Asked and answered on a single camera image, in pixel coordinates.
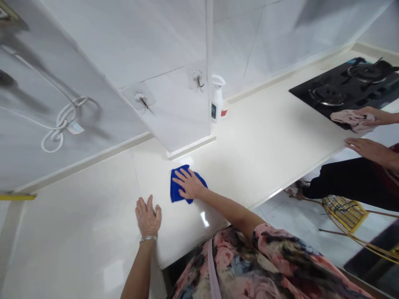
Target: pink cloth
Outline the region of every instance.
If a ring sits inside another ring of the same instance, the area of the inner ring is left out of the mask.
[[[352,131],[355,133],[368,133],[373,131],[376,126],[364,125],[366,121],[374,121],[374,115],[365,113],[362,115],[354,114],[355,110],[342,110],[340,112],[334,112],[330,115],[331,120],[338,123],[347,123],[352,127]]]

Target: cleaning rag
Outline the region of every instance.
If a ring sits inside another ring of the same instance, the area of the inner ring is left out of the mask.
[[[181,187],[178,183],[175,183],[175,182],[172,180],[173,178],[179,179],[179,178],[177,177],[177,175],[175,174],[175,171],[178,171],[178,172],[181,173],[181,171],[180,171],[181,168],[183,168],[187,173],[189,173],[189,172],[188,172],[188,169],[190,168],[190,165],[183,165],[183,166],[181,166],[181,167],[179,167],[179,168],[172,169],[172,175],[170,176],[170,198],[172,199],[172,202],[180,201],[180,200],[185,199],[185,198],[183,198],[182,196],[180,196],[180,194],[179,194],[179,189],[182,189],[183,191],[185,191],[184,188]],[[205,183],[204,179],[203,179],[198,173],[196,173],[196,172],[194,172],[194,173],[195,173],[195,175],[197,176],[197,178],[199,178],[199,180],[201,181],[201,183],[202,183],[205,187],[208,188],[207,183]],[[193,202],[192,199],[186,199],[186,201],[187,201],[188,203],[192,203],[192,202]]]
[[[371,132],[376,128],[376,126],[364,125],[364,123],[367,121],[374,121],[374,115],[370,113],[358,115],[354,114],[354,111],[355,110],[342,110],[340,112],[334,112],[330,115],[330,118],[332,121],[338,123],[349,124],[352,127],[351,130],[355,133],[364,134]]]

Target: wall hook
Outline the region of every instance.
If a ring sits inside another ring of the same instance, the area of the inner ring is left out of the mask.
[[[205,83],[201,85],[200,83],[200,76],[197,77],[197,82],[199,87],[204,87]]]
[[[202,79],[202,72],[200,70],[197,70],[193,73],[193,79],[197,81],[199,88],[204,87],[205,84],[200,83]]]
[[[140,91],[135,92],[135,93],[134,93],[134,97],[135,97],[136,100],[141,101],[141,102],[143,103],[143,105],[145,106],[146,109],[150,109],[150,108],[148,107],[147,103],[144,101],[144,100],[145,100],[145,94],[144,94],[144,93],[142,93],[142,92],[140,92]]]

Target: blue cloth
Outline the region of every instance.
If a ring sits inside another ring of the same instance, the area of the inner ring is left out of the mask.
[[[179,194],[179,189],[182,189],[183,191],[185,191],[184,188],[181,187],[178,183],[175,183],[175,182],[172,180],[174,177],[177,178],[177,179],[179,179],[179,178],[177,177],[177,175],[175,174],[175,170],[177,170],[178,172],[181,173],[181,171],[180,171],[181,168],[183,168],[187,173],[189,173],[189,172],[188,172],[188,169],[190,168],[190,165],[183,165],[183,166],[181,166],[181,167],[179,167],[179,168],[172,169],[172,175],[171,175],[171,177],[170,177],[170,198],[172,199],[172,202],[180,201],[180,200],[185,199],[185,198],[181,197],[180,194]],[[201,181],[201,183],[202,183],[205,187],[208,188],[207,183],[205,183],[204,179],[203,179],[198,173],[196,173],[196,172],[194,172],[194,173],[195,173],[195,175],[197,176],[197,178],[199,178],[199,180]],[[192,202],[193,202],[192,199],[186,199],[186,201],[187,201],[188,203],[192,203]]]

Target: black pants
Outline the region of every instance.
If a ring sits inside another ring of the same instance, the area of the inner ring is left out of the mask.
[[[320,176],[303,189],[309,199],[343,196],[372,206],[399,212],[399,198],[376,177],[373,162],[365,158],[323,165]]]

